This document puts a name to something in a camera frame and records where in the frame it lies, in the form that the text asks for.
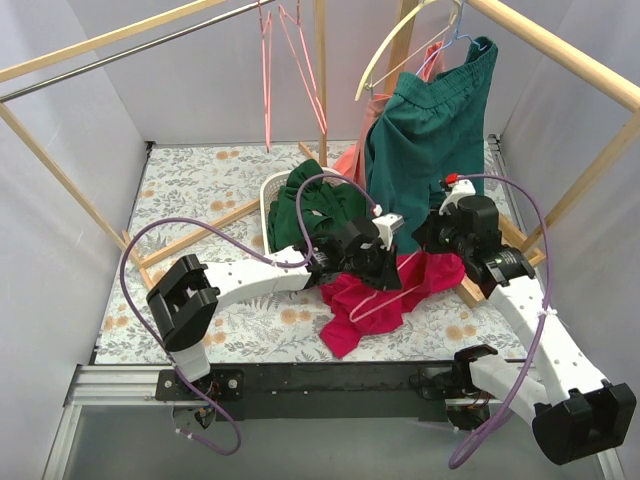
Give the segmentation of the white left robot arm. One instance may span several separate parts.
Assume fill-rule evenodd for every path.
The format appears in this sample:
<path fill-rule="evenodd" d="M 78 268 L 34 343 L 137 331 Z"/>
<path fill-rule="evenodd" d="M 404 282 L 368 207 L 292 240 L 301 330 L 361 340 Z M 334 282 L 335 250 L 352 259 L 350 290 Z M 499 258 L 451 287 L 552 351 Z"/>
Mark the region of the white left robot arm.
<path fill-rule="evenodd" d="M 193 400 L 213 386 L 204 336 L 214 316 L 227 307 L 281 291 L 303 291 L 350 274 L 381 291 L 398 290 L 393 234 L 404 224 L 398 214 L 358 217 L 336 233 L 320 234 L 267 255 L 206 265 L 193 254 L 181 257 L 146 300 L 174 367 L 178 387 Z"/>

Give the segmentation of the metal hanging rail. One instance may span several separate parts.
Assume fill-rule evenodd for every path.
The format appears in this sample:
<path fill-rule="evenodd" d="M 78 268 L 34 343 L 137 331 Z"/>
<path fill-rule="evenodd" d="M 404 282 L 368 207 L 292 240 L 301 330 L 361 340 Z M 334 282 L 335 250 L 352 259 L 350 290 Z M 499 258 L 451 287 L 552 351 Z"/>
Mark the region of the metal hanging rail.
<path fill-rule="evenodd" d="M 102 68 L 106 65 L 109 65 L 111 63 L 114 63 L 116 61 L 131 57 L 133 55 L 136 55 L 138 53 L 144 52 L 146 50 L 150 50 L 152 48 L 158 47 L 160 45 L 169 43 L 173 40 L 177 40 L 179 38 L 185 37 L 187 35 L 193 34 L 195 32 L 198 32 L 200 30 L 204 30 L 208 27 L 214 26 L 216 24 L 222 23 L 224 21 L 230 20 L 234 17 L 237 17 L 241 14 L 250 12 L 252 10 L 256 10 L 259 7 L 262 7 L 264 5 L 270 4 L 270 1 L 256 1 L 256 2 L 252 2 L 249 4 L 246 4 L 242 7 L 227 11 L 223 14 L 217 15 L 213 18 L 210 18 L 206 21 L 200 22 L 198 24 L 195 25 L 191 25 L 189 27 L 185 27 L 181 30 L 172 32 L 170 34 L 166 34 L 164 36 L 158 37 L 154 40 L 150 40 L 147 41 L 145 43 L 136 45 L 134 47 L 128 48 L 126 50 L 120 51 L 118 53 L 115 53 L 113 55 L 104 57 L 104 58 L 100 58 L 94 62 L 82 65 L 80 67 L 77 67 L 73 70 L 67 71 L 65 73 L 62 73 L 60 75 L 57 75 L 55 77 L 51 77 L 49 79 L 37 82 L 35 84 L 32 84 L 28 87 L 24 87 L 18 90 L 15 90 L 13 92 L 7 93 L 5 95 L 1 96 L 1 103 L 4 104 L 6 102 L 24 97 L 26 95 L 38 92 L 40 90 L 43 90 L 47 87 L 59 84 L 61 82 L 64 82 L 66 80 L 72 79 L 74 77 L 78 77 L 80 75 L 83 75 L 85 73 L 91 72 L 93 70 L 96 70 L 98 68 Z"/>

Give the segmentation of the magenta t shirt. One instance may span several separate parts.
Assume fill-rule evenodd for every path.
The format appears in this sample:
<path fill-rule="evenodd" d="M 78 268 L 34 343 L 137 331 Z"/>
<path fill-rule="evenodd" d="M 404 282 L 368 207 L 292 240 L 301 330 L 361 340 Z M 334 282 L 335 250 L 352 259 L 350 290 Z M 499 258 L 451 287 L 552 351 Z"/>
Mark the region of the magenta t shirt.
<path fill-rule="evenodd" d="M 320 332 L 332 354 L 342 359 L 365 336 L 391 333 L 403 324 L 403 315 L 429 296 L 456 287 L 464 278 L 462 261 L 454 254 L 416 251 L 397 259 L 402 287 L 380 291 L 349 274 L 321 287 L 334 318 Z"/>

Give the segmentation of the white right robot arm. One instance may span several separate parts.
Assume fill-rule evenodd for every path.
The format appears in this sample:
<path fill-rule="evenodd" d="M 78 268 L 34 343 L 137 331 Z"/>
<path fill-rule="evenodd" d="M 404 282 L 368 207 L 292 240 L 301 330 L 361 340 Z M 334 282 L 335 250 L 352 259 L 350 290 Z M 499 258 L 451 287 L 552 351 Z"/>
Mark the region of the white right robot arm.
<path fill-rule="evenodd" d="M 625 383 L 612 384 L 574 342 L 557 314 L 544 307 L 533 267 L 502 242 L 495 203 L 474 192 L 449 193 L 432 209 L 414 239 L 429 253 L 458 256 L 466 276 L 507 320 L 537 379 L 488 345 L 458 352 L 454 389 L 464 397 L 486 391 L 528 423 L 544 455 L 563 465 L 620 446 L 637 399 Z"/>

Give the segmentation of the teal shorts on hanger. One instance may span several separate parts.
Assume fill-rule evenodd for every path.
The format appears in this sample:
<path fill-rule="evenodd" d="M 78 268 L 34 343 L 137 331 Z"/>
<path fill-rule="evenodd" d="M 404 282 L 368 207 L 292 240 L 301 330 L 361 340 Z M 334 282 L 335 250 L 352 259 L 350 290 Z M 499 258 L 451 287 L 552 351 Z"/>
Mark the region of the teal shorts on hanger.
<path fill-rule="evenodd" d="M 394 234 L 400 255 L 418 249 L 412 233 L 443 201 L 440 181 L 484 171 L 485 109 L 497 57 L 497 45 L 481 36 L 464 63 L 432 82 L 401 73 L 367 133 L 367 191 L 385 212 L 403 217 Z"/>

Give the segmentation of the salmon garment on hanger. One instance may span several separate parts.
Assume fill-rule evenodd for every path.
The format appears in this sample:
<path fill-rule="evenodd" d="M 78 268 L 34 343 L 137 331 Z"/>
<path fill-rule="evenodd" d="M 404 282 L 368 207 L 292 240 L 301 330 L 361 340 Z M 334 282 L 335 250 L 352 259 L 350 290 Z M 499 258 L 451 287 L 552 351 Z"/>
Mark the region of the salmon garment on hanger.
<path fill-rule="evenodd" d="M 424 58 L 426 65 L 418 73 L 418 77 L 424 82 L 433 82 L 435 77 L 445 70 L 442 54 L 436 54 L 436 51 L 443 45 L 443 41 L 438 41 L 427 47 Z M 372 125 L 383 113 L 390 98 L 390 95 L 375 94 L 373 99 L 368 101 L 359 139 L 341 155 L 333 166 L 333 169 L 338 173 L 352 179 L 363 188 L 366 187 L 366 137 Z"/>

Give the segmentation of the cream wooden hanger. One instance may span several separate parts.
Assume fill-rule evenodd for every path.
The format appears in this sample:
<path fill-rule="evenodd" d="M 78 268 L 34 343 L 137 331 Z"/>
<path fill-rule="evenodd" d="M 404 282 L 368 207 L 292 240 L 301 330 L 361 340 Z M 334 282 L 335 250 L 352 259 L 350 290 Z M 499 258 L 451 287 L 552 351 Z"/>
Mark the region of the cream wooden hanger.
<path fill-rule="evenodd" d="M 435 4 L 434 0 L 400 1 L 398 3 L 396 23 L 378 46 L 365 67 L 356 88 L 354 98 L 356 102 L 360 100 L 365 91 L 372 93 L 378 85 L 382 85 L 385 94 L 391 94 L 392 90 L 396 87 L 399 74 L 406 64 L 425 51 L 434 42 L 444 40 L 445 34 L 452 29 L 455 21 L 461 16 L 461 1 L 449 1 L 450 10 L 444 26 L 415 51 L 410 51 L 416 17 L 432 4 Z M 376 66 L 383 54 L 387 51 L 390 52 L 390 55 L 385 74 L 375 80 L 373 74 L 375 73 Z"/>

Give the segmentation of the wooden clothes rack frame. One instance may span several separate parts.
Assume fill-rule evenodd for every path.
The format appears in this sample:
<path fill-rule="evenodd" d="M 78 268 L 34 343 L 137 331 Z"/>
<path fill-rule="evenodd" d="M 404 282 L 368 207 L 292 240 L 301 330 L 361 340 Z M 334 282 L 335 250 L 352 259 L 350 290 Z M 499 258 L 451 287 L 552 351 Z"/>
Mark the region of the wooden clothes rack frame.
<path fill-rule="evenodd" d="M 174 20 L 184 18 L 188 15 L 200 12 L 206 8 L 210 8 L 214 5 L 220 4 L 224 1 L 194 1 L 189 4 L 177 7 L 173 10 L 163 12 L 161 14 L 149 17 L 147 19 L 138 21 L 136 23 L 121 27 L 111 32 L 104 33 L 102 35 L 90 38 L 75 45 L 71 45 L 60 49 L 55 52 L 48 53 L 46 55 L 31 59 L 22 64 L 14 65 L 9 68 L 1 70 L 1 83 L 8 80 L 18 78 L 26 75 L 27 73 L 33 73 L 39 71 L 45 67 L 53 66 L 65 60 L 77 57 L 81 54 L 88 53 L 98 48 L 110 45 L 117 41 L 129 38 L 133 35 L 140 34 L 148 31 L 152 28 L 159 27 L 161 25 L 168 24 Z M 77 68 L 67 74 L 60 75 L 51 79 L 50 81 L 40 82 L 31 87 L 22 89 L 12 94 L 8 94 L 1 97 L 1 119 L 4 123 L 18 136 L 18 138 L 24 143 L 24 145 L 39 159 L 39 161 L 49 170 L 50 173 L 58 180 L 58 182 L 66 189 L 66 191 L 76 200 L 76 202 L 87 212 L 96 224 L 111 238 L 111 240 L 121 249 L 125 250 L 129 246 L 129 241 L 124 240 L 115 233 L 115 230 L 109 225 L 104 217 L 98 212 L 98 210 L 91 204 L 87 197 L 78 189 L 78 187 L 70 180 L 70 178 L 63 172 L 60 166 L 53 160 L 48 152 L 37 142 L 35 137 L 28 132 L 26 127 L 19 121 L 19 119 L 6 107 L 6 102 L 22 97 L 29 93 L 46 88 L 49 85 L 53 85 L 64 81 L 69 78 L 73 78 L 77 75 L 81 75 L 85 72 L 100 68 L 108 63 L 125 58 L 127 56 L 138 53 L 146 49 L 150 49 L 159 44 L 169 42 L 181 36 L 194 33 L 200 29 L 212 26 L 222 21 L 233 18 L 237 15 L 251 11 L 256 8 L 261 8 L 263 5 L 271 3 L 273 1 L 256 1 L 247 4 L 243 7 L 237 8 L 225 12 L 222 15 L 214 17 L 208 21 L 197 24 L 193 28 L 183 29 L 176 32 L 175 35 L 171 34 L 158 39 L 157 41 L 150 42 L 144 45 L 140 45 L 134 49 L 129 49 L 121 54 L 114 55 L 109 58 L 105 58 L 101 61 L 94 62 L 84 67 Z M 420 2 L 405 2 L 401 1 L 401 8 L 405 8 L 407 5 L 414 5 L 412 10 L 407 11 L 406 15 L 397 21 L 394 29 L 382 42 L 380 48 L 372 57 L 370 64 L 365 69 L 365 72 L 361 78 L 360 84 L 356 91 L 356 100 L 360 98 L 362 89 L 364 88 L 364 81 L 366 75 L 372 72 L 373 67 L 377 63 L 380 55 L 384 52 L 386 46 L 394 38 L 402 33 L 405 25 L 410 20 L 413 20 L 414 16 L 426 7 L 428 4 L 434 1 L 420 1 Z M 581 174 L 576 182 L 569 188 L 566 194 L 559 200 L 554 206 L 551 212 L 547 215 L 545 220 L 541 221 L 541 226 L 537 228 L 534 233 L 529 235 L 526 240 L 524 239 L 524 233 L 520 232 L 515 225 L 504 219 L 501 219 L 501 226 L 508 227 L 505 230 L 507 233 L 506 238 L 508 240 L 517 240 L 513 242 L 514 245 L 522 246 L 525 252 L 533 251 L 534 254 L 531 257 L 533 265 L 538 265 L 543 260 L 543 254 L 538 249 L 534 249 L 534 246 L 538 243 L 542 235 L 542 226 L 551 227 L 558 223 L 567 214 L 572 207 L 587 193 L 604 173 L 606 173 L 611 166 L 626 153 L 629 147 L 639 138 L 639 86 L 635 85 L 631 81 L 622 77 L 618 73 L 614 72 L 605 65 L 599 63 L 589 55 L 580 51 L 576 47 L 557 37 L 555 34 L 549 32 L 545 28 L 536 24 L 532 20 L 528 19 L 524 15 L 520 14 L 516 10 L 507 6 L 500 1 L 468 1 L 470 7 L 494 21 L 510 33 L 514 34 L 528 45 L 532 46 L 543 55 L 553 60 L 557 64 L 564 67 L 566 70 L 572 72 L 574 75 L 593 86 L 600 92 L 604 93 L 610 99 L 616 103 L 625 107 L 627 110 L 633 113 L 631 119 L 622 127 L 619 133 L 607 144 L 598 157 L 589 165 L 589 167 Z M 324 21 L 325 6 L 323 1 L 314 1 L 316 21 L 316 46 L 317 48 L 317 60 L 318 60 L 318 72 L 324 74 L 325 68 L 325 34 L 326 27 Z M 226 214 L 222 218 L 213 222 L 214 227 L 225 227 L 236 220 L 243 218 L 244 216 L 256 211 L 259 206 L 259 201 L 253 200 L 235 210 Z M 143 260 L 137 260 L 141 275 L 146 275 L 146 267 L 154 265 L 167 257 L 186 249 L 188 246 L 206 238 L 210 232 L 208 229 L 198 229 L 185 237 L 173 242 L 168 247 L 163 248 L 159 252 L 148 256 Z M 151 280 L 148 277 L 144 277 L 147 287 L 151 287 Z M 470 279 L 465 278 L 462 284 L 455 289 L 457 295 L 465 302 L 469 308 L 474 308 L 483 302 L 484 297 L 479 287 L 474 284 Z"/>

